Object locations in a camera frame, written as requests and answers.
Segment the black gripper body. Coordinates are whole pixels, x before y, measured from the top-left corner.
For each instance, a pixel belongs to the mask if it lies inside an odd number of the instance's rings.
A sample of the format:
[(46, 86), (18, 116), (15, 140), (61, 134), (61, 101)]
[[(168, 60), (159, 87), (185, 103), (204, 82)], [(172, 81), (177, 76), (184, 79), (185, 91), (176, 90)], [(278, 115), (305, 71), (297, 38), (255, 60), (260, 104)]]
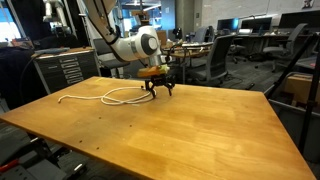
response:
[(152, 76), (151, 82), (155, 86), (174, 86), (175, 85), (175, 77), (171, 75), (159, 75)]

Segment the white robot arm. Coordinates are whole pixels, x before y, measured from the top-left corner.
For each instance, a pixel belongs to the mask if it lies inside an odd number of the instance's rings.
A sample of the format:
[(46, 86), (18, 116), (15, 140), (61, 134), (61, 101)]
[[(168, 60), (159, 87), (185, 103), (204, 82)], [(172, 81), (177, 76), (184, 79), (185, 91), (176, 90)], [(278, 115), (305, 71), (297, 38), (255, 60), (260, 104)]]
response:
[(148, 65), (137, 72), (138, 77), (145, 78), (145, 89), (155, 97), (154, 87), (165, 86), (169, 95), (172, 95), (175, 82), (173, 77), (168, 75), (168, 65), (161, 63), (161, 43), (156, 30), (146, 25), (140, 27), (135, 35), (122, 37), (114, 21), (109, 17), (116, 0), (83, 0), (83, 2), (90, 22), (119, 60), (125, 62), (148, 60)]

